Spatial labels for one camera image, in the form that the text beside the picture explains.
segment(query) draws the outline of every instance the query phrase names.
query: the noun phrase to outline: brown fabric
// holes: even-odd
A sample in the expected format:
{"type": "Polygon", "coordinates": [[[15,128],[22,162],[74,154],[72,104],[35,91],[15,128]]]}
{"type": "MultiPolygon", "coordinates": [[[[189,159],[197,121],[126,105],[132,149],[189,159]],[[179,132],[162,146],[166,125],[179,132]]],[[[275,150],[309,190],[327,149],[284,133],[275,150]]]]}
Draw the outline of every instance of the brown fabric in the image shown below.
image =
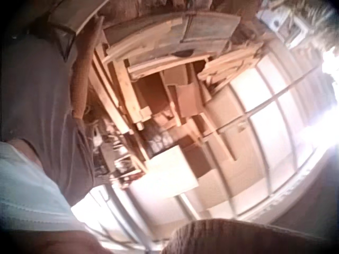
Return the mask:
{"type": "Polygon", "coordinates": [[[93,187],[94,166],[83,122],[71,114],[69,69],[32,35],[1,53],[1,141],[26,141],[72,206],[93,187]]]}
{"type": "Polygon", "coordinates": [[[321,240],[280,228],[213,219],[178,229],[162,254],[318,253],[324,246],[321,240]]]}
{"type": "Polygon", "coordinates": [[[9,234],[12,244],[24,254],[109,254],[90,233],[84,231],[33,232],[9,234]]]}

